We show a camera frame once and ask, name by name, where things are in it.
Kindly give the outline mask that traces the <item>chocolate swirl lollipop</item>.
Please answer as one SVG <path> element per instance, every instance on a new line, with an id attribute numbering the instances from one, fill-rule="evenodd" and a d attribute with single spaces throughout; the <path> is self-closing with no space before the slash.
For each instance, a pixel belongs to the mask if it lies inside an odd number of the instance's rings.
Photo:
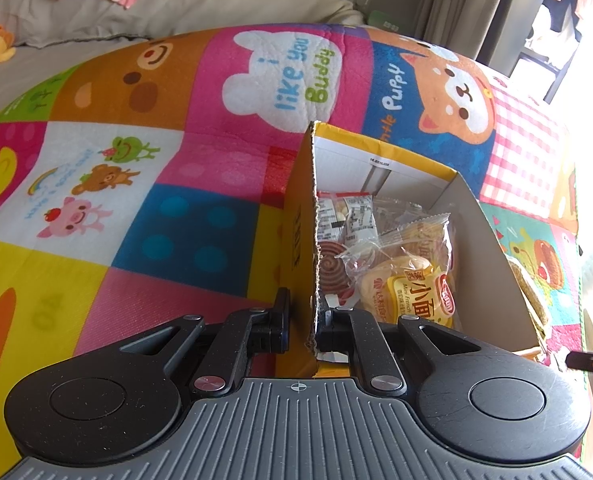
<path id="1" fill-rule="evenodd" d="M 341 256 L 347 246 L 323 240 L 318 249 L 318 292 L 327 308 L 352 310 L 359 304 L 359 293 L 355 283 L 347 275 L 347 268 Z"/>

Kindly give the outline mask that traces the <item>yellow mini bread packet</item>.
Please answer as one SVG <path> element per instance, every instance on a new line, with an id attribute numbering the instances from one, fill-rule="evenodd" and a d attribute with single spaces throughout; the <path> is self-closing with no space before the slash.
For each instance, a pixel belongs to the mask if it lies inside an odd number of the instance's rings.
<path id="1" fill-rule="evenodd" d="M 453 222 L 447 212 L 362 240 L 339 259 L 359 293 L 359 307 L 377 321 L 395 324 L 410 315 L 454 325 Z"/>

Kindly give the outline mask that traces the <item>yellow cardboard box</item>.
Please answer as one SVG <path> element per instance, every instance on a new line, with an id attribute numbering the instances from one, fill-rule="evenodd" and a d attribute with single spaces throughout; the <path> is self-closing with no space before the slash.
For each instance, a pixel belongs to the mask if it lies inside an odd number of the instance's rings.
<path id="1" fill-rule="evenodd" d="M 456 170 L 392 144 L 313 122 L 306 130 L 284 196 L 280 283 L 291 292 L 289 350 L 280 377 L 317 374 L 317 194 L 367 191 L 447 212 L 455 226 L 457 327 L 526 356 L 539 340 L 525 300 L 493 229 Z"/>

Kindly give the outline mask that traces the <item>white printed snack packet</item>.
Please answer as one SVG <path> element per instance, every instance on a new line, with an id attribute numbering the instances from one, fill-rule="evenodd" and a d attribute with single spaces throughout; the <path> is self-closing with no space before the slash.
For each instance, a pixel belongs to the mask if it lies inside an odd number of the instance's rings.
<path id="1" fill-rule="evenodd" d="M 367 193 L 317 193 L 318 242 L 351 247 L 378 236 L 373 196 Z"/>

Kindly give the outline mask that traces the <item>colourful cartoon play mat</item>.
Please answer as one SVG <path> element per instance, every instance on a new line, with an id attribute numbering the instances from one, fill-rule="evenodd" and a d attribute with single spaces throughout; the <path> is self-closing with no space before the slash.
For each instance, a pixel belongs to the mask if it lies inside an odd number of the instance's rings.
<path id="1" fill-rule="evenodd" d="M 441 162 L 581 346 L 574 172 L 547 107 L 462 54 L 373 28 L 261 25 L 133 44 L 0 110 L 5 398 L 39 368 L 198 312 L 274 300 L 283 197 L 327 122 Z"/>

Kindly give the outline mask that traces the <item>grey curtain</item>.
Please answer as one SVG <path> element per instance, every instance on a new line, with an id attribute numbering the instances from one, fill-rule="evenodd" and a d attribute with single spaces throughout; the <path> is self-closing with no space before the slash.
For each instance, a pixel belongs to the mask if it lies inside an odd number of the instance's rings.
<path id="1" fill-rule="evenodd" d="M 416 38 L 508 76 L 542 0 L 421 0 Z"/>

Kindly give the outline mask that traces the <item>grey bed cover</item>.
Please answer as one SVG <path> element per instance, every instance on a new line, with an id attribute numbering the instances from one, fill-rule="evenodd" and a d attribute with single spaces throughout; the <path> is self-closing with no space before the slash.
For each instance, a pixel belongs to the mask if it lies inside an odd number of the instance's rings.
<path id="1" fill-rule="evenodd" d="M 0 0 L 16 55 L 0 64 L 0 110 L 35 84 L 146 39 L 212 28 L 281 23 L 363 24 L 349 0 Z"/>

